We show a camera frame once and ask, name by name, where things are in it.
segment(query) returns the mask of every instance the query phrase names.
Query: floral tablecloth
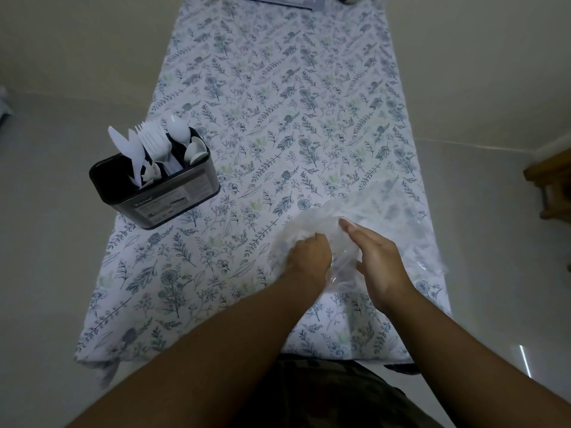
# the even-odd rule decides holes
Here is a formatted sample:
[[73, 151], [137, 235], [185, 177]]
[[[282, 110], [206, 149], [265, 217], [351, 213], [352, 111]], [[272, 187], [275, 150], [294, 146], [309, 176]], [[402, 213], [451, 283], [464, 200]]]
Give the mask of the floral tablecloth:
[[[222, 190], [153, 231], [117, 216], [75, 353], [107, 379], [269, 285], [272, 237], [303, 210], [397, 178], [431, 228], [380, 0], [184, 0], [148, 118], [168, 109], [213, 151]], [[442, 276], [416, 286], [449, 313]], [[411, 361], [358, 293], [323, 295], [284, 351]]]

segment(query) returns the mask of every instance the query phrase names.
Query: forearm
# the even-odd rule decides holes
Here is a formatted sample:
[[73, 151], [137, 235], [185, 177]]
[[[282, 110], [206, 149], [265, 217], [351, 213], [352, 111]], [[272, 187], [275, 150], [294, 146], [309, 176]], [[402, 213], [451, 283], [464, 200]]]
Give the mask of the forearm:
[[318, 298], [314, 288], [283, 275], [182, 337], [73, 426], [225, 426]]
[[414, 288], [388, 317], [458, 426], [563, 426], [571, 406], [472, 338]]

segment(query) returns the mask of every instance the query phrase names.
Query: person's left hand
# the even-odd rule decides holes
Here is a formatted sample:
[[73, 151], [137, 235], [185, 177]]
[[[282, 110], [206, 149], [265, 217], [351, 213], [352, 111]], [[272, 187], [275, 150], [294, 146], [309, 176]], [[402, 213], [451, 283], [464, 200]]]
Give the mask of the person's left hand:
[[289, 251], [286, 271], [299, 273], [302, 279], [307, 279], [317, 285], [320, 290], [325, 288], [325, 273], [331, 266], [331, 247], [327, 237], [315, 233], [314, 237], [299, 240]]

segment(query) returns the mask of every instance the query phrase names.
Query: wooden furniture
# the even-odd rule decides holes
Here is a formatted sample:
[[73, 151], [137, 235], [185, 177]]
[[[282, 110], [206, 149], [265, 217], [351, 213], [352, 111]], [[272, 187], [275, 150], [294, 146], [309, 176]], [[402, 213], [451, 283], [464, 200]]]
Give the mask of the wooden furniture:
[[542, 219], [571, 222], [571, 148], [524, 170], [525, 179], [542, 192]]

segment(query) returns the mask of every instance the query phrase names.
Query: hand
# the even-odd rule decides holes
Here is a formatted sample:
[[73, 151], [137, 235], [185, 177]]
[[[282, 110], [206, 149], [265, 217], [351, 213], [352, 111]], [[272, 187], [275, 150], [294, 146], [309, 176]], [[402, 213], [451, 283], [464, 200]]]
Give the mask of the hand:
[[373, 230], [339, 219], [339, 226], [363, 252], [357, 270], [365, 277], [369, 297], [375, 308], [385, 314], [395, 297], [414, 288], [404, 269], [396, 244]]
[[289, 251], [286, 272], [300, 274], [312, 285], [319, 288], [319, 293], [325, 288], [325, 273], [331, 266], [331, 247], [327, 237], [315, 233], [314, 237], [299, 240]]

